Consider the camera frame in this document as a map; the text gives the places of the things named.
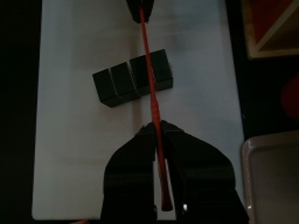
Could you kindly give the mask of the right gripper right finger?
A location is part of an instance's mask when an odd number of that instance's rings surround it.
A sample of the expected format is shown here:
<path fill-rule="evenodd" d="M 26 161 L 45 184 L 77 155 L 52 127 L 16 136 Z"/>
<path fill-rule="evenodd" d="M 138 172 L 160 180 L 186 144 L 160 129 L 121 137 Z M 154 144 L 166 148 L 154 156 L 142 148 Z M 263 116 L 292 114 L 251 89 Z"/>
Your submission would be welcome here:
<path fill-rule="evenodd" d="M 161 121 L 177 224 L 248 224 L 229 159 L 210 144 Z"/>

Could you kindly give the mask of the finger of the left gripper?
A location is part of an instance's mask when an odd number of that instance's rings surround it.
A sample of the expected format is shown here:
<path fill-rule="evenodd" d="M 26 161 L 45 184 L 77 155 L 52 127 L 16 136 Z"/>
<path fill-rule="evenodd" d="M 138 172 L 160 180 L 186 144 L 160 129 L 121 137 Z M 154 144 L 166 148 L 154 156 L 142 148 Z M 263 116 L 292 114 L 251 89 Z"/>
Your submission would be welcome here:
<path fill-rule="evenodd" d="M 130 12 L 132 19 L 136 23 L 140 23 L 140 4 L 141 0 L 125 0 L 126 7 Z"/>
<path fill-rule="evenodd" d="M 144 12 L 144 21 L 145 22 L 149 21 L 153 5 L 154 5 L 154 0 L 142 0 L 142 12 Z"/>

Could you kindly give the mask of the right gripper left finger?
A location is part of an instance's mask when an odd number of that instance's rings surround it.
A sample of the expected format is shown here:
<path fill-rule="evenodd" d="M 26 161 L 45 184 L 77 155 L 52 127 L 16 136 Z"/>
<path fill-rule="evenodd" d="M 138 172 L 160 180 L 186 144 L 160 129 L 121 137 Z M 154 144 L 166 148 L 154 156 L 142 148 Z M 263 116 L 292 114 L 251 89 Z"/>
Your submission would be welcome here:
<path fill-rule="evenodd" d="M 154 127 L 141 127 L 104 171 L 101 224 L 154 224 Z"/>

